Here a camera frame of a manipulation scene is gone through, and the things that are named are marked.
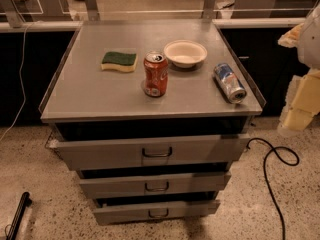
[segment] drawer handle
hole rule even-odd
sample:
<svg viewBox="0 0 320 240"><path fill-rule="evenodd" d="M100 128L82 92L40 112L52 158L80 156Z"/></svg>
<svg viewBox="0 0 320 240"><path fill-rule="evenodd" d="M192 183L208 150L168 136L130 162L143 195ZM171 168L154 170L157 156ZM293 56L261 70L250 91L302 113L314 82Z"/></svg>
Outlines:
<svg viewBox="0 0 320 240"><path fill-rule="evenodd" d="M169 157L172 155L172 147L169 147L168 153L163 153L163 154L147 154L146 150L143 148L142 155L145 157Z"/></svg>
<svg viewBox="0 0 320 240"><path fill-rule="evenodd" d="M169 182L167 181L166 187L164 188L148 188L148 183L144 184L144 188L146 191L149 192L160 192L160 191L166 191L169 189Z"/></svg>
<svg viewBox="0 0 320 240"><path fill-rule="evenodd" d="M150 217L151 219L162 219L162 218L166 218L166 217L168 217L168 216L169 216L169 209L168 209L168 208L167 208L166 213L163 214L163 215L152 215L152 214L151 214L151 211L149 210L149 217Z"/></svg>

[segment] can top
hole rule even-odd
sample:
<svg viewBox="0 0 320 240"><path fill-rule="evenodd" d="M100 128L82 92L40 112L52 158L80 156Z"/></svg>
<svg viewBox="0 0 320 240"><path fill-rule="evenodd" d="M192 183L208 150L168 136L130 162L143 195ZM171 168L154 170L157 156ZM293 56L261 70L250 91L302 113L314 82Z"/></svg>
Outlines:
<svg viewBox="0 0 320 240"><path fill-rule="evenodd" d="M146 60L152 63L160 63L166 59L166 56L162 52L151 51L146 55Z"/></svg>

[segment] red soda can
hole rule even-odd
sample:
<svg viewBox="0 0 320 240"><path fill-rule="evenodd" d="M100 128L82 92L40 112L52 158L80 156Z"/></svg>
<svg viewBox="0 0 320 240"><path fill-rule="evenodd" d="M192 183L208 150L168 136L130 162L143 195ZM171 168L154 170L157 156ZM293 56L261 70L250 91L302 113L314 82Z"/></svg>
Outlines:
<svg viewBox="0 0 320 240"><path fill-rule="evenodd" d="M168 82L168 61L161 52L147 53L143 65L146 71L144 91L151 97L160 97L166 93Z"/></svg>

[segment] drawer front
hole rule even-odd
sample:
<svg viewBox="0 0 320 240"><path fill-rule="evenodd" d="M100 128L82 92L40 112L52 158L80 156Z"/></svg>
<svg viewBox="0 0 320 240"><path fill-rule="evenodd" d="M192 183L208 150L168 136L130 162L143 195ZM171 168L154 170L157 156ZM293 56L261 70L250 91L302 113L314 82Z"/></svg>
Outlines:
<svg viewBox="0 0 320 240"><path fill-rule="evenodd" d="M59 142L57 150L70 170L236 161L249 135Z"/></svg>
<svg viewBox="0 0 320 240"><path fill-rule="evenodd" d="M220 191L225 188L230 177L230 173L208 172L83 179L80 180L80 186L88 198L112 198Z"/></svg>
<svg viewBox="0 0 320 240"><path fill-rule="evenodd" d="M152 204L121 205L98 208L93 211L99 225L130 221L179 218L186 216L206 216L214 214L219 201L164 202Z"/></svg>

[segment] black tool on floor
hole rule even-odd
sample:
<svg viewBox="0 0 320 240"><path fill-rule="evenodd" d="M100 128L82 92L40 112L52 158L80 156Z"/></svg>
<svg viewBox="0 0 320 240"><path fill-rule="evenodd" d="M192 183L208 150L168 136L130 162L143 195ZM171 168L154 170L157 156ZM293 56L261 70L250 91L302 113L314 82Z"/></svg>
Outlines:
<svg viewBox="0 0 320 240"><path fill-rule="evenodd" d="M6 240L16 239L24 210L27 206L32 204L32 200L29 198L29 196L29 192L24 192L22 194L16 214L14 215L12 224L10 225L9 233L6 235Z"/></svg>

